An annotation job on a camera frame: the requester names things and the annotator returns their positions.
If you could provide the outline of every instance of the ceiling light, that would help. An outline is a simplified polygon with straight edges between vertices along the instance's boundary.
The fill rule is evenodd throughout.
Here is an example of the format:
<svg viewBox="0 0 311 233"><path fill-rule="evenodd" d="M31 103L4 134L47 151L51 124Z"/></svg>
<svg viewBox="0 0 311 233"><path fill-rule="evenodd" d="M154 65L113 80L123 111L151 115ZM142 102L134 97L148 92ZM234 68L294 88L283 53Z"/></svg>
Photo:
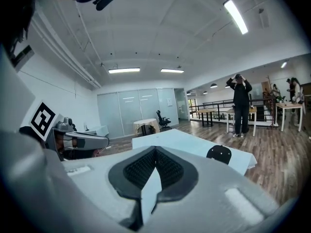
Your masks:
<svg viewBox="0 0 311 233"><path fill-rule="evenodd" d="M287 62L285 61L282 65L281 68L284 68L286 66Z"/></svg>
<svg viewBox="0 0 311 233"><path fill-rule="evenodd" d="M120 72L139 72L140 68L123 68L123 69L110 69L109 73L120 73Z"/></svg>
<svg viewBox="0 0 311 233"><path fill-rule="evenodd" d="M175 72L175 73L183 73L183 70L175 70L175 69L161 69L161 72Z"/></svg>
<svg viewBox="0 0 311 233"><path fill-rule="evenodd" d="M241 30L242 34L245 34L248 32L248 29L245 25L245 22L238 11L237 7L233 3L232 0L228 0L227 2L224 3L224 7L227 9L227 11L231 14L233 19L235 20L236 24L238 25L239 29Z"/></svg>

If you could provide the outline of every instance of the person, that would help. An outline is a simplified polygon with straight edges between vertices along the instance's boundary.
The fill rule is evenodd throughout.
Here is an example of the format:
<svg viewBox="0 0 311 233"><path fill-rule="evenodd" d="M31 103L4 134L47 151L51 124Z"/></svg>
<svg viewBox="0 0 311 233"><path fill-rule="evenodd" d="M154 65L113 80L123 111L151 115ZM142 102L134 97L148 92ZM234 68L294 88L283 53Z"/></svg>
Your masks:
<svg viewBox="0 0 311 233"><path fill-rule="evenodd" d="M292 103L299 103L299 104L302 104L304 106L305 104L304 104L303 89L300 88L300 83L299 83L298 79L292 78L291 82L292 82L293 86L295 87L295 94L292 98ZM298 115L298 121L297 121L297 123L294 123L294 125L299 127L299 121L300 121L300 117L302 115L300 114L300 109L297 109L296 111L297 111L297 115Z"/></svg>
<svg viewBox="0 0 311 233"><path fill-rule="evenodd" d="M295 96L295 86L293 85L292 81L290 79L287 79L286 81L289 85L290 88L287 89L287 91L290 93L290 102L292 102L293 96Z"/></svg>
<svg viewBox="0 0 311 233"><path fill-rule="evenodd" d="M278 89L276 84L273 85L273 94L274 94L275 98L282 100L280 89Z"/></svg>
<svg viewBox="0 0 311 233"><path fill-rule="evenodd" d="M244 139L244 134L248 131L248 114L249 114L249 97L248 92L252 90L251 84L240 74L237 74L227 81L234 90L233 103L235 105L235 133L232 138L240 136Z"/></svg>

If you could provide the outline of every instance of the wooden floor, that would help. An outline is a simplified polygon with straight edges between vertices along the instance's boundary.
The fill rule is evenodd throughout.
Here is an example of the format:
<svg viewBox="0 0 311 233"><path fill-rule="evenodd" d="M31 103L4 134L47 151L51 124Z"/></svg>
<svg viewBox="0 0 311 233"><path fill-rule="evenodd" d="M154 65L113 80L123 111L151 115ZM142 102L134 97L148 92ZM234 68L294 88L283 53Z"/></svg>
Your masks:
<svg viewBox="0 0 311 233"><path fill-rule="evenodd" d="M214 123L212 128L203 128L198 121L181 121L175 128L217 144L252 153L258 163L247 170L245 176L283 204L289 198L299 195L311 167L311 142L308 140L311 118L304 117L304 126L298 132L293 124L294 116L290 112L286 115L284 132L280 128L257 127L256 136L253 137L253 127L250 127L243 140L231 138L232 133L226 133L225 123ZM230 126L229 132L233 130L233 126ZM109 145L112 148L105 150L102 155L131 150L132 138L112 140Z"/></svg>

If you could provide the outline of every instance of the office chair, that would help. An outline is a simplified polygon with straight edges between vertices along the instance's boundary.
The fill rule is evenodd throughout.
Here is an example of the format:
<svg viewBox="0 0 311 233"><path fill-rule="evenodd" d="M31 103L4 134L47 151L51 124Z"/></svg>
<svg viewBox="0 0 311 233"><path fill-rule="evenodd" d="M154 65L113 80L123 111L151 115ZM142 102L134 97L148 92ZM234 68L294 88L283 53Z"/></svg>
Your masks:
<svg viewBox="0 0 311 233"><path fill-rule="evenodd" d="M171 123L171 121L169 121L167 119L165 119L166 117L161 117L161 112L160 111L157 111L157 116L159 117L159 124L162 126L161 129L172 129L171 127L167 126L169 123Z"/></svg>

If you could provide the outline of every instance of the ceiling pipe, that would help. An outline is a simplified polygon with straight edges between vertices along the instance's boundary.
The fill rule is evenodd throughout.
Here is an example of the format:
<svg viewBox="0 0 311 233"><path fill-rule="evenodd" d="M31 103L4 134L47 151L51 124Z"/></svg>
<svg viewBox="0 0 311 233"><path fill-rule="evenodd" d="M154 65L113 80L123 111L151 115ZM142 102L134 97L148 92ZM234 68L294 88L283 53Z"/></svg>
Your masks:
<svg viewBox="0 0 311 233"><path fill-rule="evenodd" d="M62 8L62 6L59 4L59 1L53 1L54 7L59 15L59 17L62 19L64 25L67 27L68 31L72 34L73 38L76 40L77 44L79 45L81 51L83 52L83 54L85 55L85 57L87 58L87 60L89 61L89 63L92 65L92 67L94 67L94 70L97 72L98 75L101 76L101 74L99 73L99 71L97 70L97 68L94 66L93 62L91 61L91 59L89 58L89 56L85 53L85 51L83 50L82 45L80 44L77 36L75 35L71 25L68 23L66 17L65 17L65 13L64 10Z"/></svg>
<svg viewBox="0 0 311 233"><path fill-rule="evenodd" d="M44 32L43 28L39 25L35 18L33 18L31 22L33 28L38 33L39 37L48 45L48 47L59 57L67 66L69 66L73 71L78 73L83 79L85 79L88 83L93 85L96 88L100 88L101 86L94 85L92 83L92 79L85 76L85 74L75 66L74 62L69 59L60 49L59 47L53 42L53 40Z"/></svg>
<svg viewBox="0 0 311 233"><path fill-rule="evenodd" d="M59 38L58 34L50 24L49 20L45 16L45 14L42 11L42 8L38 1L36 0L36 11L41 18L42 22L44 23L47 30L50 32L54 40L57 42L57 44L60 46L60 48L66 53L66 55L75 63L75 65L90 79L94 80L94 78L84 69L84 67L77 61L77 59L72 55L72 53L68 50L68 48L65 46L65 44L62 42L62 40Z"/></svg>
<svg viewBox="0 0 311 233"><path fill-rule="evenodd" d="M40 27L40 25L34 19L32 20L31 25L33 26L35 31L38 33L39 37L45 42L45 44L47 44L47 46L52 50L52 52L54 52L57 55L58 58L60 58L73 71L78 73L84 80L86 80L88 83L91 83L90 79L85 77L85 75L79 69L77 69L76 67L71 65L70 62L68 62L68 58L64 55L64 53L62 53L58 49L58 47L55 45L55 43L53 41L51 41L50 38L48 38L46 36L43 36L44 32L42 31L42 28Z"/></svg>
<svg viewBox="0 0 311 233"><path fill-rule="evenodd" d="M94 47L93 41L92 41L91 37L89 36L89 33L88 33L88 31L87 31L87 28L86 28L86 24L84 23L84 20L83 20L81 11L80 11L80 9L79 9L79 4L78 4L77 2L76 2L76 8L77 8L77 11L78 11L79 18L80 18L80 20L81 20L81 22L82 22L82 25L83 25L83 27L84 27L84 30L85 30L85 32L86 32L86 34L87 34L88 40L90 41L90 43L91 43L91 45L92 45L92 47L93 47L93 49L94 49L94 51L95 51L95 53L96 53L96 55L97 55L99 61L102 63L102 60L101 60L101 58L100 58L100 56L99 56L97 50L96 50L95 47ZM111 77L110 77L108 71L106 70L106 68L104 68L104 70L106 71L108 77L111 79Z"/></svg>

